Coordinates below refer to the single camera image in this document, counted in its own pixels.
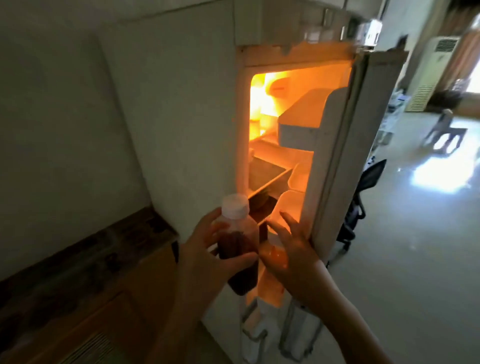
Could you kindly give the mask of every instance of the black office chair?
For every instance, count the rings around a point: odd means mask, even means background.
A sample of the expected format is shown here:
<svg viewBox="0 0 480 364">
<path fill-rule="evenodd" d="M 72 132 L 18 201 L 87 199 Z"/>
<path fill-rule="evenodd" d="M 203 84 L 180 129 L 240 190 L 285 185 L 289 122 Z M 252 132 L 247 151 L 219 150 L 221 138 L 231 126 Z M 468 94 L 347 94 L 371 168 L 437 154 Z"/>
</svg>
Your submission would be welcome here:
<svg viewBox="0 0 480 364">
<path fill-rule="evenodd" d="M 343 225 L 336 237 L 338 242 L 343 243 L 343 250 L 345 252 L 350 249 L 352 240 L 355 239 L 355 233 L 353 232 L 353 229 L 355 229 L 357 222 L 367 216 L 360 198 L 360 192 L 375 187 L 384 171 L 386 163 L 386 159 L 381 160 L 380 162 L 375 163 L 364 170 L 360 176 L 360 181 L 357 185 L 355 193 L 353 194 L 352 202 L 350 202 L 347 214 L 345 215 L 345 220 L 343 221 Z"/>
</svg>

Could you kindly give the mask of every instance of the bottle cap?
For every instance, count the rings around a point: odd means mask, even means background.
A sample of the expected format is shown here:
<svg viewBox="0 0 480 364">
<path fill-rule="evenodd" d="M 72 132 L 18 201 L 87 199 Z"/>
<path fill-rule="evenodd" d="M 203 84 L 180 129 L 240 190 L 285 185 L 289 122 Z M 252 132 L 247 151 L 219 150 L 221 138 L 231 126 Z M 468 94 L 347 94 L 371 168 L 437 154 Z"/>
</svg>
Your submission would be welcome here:
<svg viewBox="0 0 480 364">
<path fill-rule="evenodd" d="M 231 220 L 246 218 L 250 212 L 248 198 L 244 194 L 229 194 L 222 201 L 222 215 Z"/>
</svg>

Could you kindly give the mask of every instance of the vent grille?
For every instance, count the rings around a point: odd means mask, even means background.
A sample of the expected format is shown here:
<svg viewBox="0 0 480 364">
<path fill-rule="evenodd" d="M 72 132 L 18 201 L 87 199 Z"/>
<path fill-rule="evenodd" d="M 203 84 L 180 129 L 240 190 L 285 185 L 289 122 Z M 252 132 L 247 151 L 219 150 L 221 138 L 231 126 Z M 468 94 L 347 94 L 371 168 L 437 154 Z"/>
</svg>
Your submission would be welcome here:
<svg viewBox="0 0 480 364">
<path fill-rule="evenodd" d="M 427 106 L 428 100 L 432 95 L 433 85 L 423 85 L 420 86 L 415 93 L 410 105 L 408 106 L 407 111 L 419 112 L 424 111 Z"/>
<path fill-rule="evenodd" d="M 438 42 L 435 52 L 453 52 L 458 39 L 442 39 Z"/>
<path fill-rule="evenodd" d="M 104 334 L 96 334 L 59 364 L 129 364 Z"/>
</svg>

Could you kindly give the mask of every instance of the plastic bottle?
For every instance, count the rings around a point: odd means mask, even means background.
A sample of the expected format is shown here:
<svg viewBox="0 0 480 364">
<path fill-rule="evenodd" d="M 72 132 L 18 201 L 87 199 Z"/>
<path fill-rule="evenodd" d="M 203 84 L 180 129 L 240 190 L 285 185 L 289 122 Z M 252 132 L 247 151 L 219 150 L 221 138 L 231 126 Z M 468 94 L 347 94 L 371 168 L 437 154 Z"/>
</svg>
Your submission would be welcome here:
<svg viewBox="0 0 480 364">
<path fill-rule="evenodd" d="M 230 194 L 223 198 L 222 216 L 219 221 L 230 224 L 226 234 L 218 240 L 220 259 L 233 258 L 248 252 L 258 253 L 260 234 L 258 225 L 249 216 L 248 198 L 242 194 Z M 228 280 L 234 292 L 243 296 L 257 285 L 258 261 Z"/>
</svg>

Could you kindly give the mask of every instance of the refrigerator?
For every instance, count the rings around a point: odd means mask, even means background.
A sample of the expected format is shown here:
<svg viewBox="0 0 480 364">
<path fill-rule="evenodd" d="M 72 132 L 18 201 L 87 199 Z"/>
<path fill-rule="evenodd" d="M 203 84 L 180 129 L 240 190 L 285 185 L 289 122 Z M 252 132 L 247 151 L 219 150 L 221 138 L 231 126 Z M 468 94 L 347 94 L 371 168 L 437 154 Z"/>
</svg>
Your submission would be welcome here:
<svg viewBox="0 0 480 364">
<path fill-rule="evenodd" d="M 101 29 L 153 206 L 180 242 L 242 193 L 263 240 L 283 249 L 264 222 L 287 211 L 328 260 L 407 57 L 355 45 L 364 20 L 318 1 L 218 0 Z M 226 286 L 203 323 L 235 364 L 301 362 L 322 328 L 262 264 L 257 287 Z"/>
</svg>

